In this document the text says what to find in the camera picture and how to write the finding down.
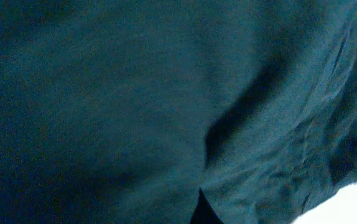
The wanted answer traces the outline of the black shorts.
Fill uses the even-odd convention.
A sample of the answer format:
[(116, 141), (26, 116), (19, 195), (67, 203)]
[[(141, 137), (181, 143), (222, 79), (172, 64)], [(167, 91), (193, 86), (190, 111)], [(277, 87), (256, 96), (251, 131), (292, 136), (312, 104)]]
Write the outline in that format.
[(0, 1), (0, 223), (291, 223), (357, 182), (357, 1)]

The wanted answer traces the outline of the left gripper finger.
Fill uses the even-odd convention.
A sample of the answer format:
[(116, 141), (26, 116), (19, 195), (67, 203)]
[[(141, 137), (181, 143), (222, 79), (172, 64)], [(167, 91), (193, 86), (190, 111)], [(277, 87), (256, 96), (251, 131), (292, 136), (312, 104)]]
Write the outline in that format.
[(203, 191), (199, 189), (198, 193), (198, 203), (190, 219), (190, 224), (223, 224), (213, 211)]

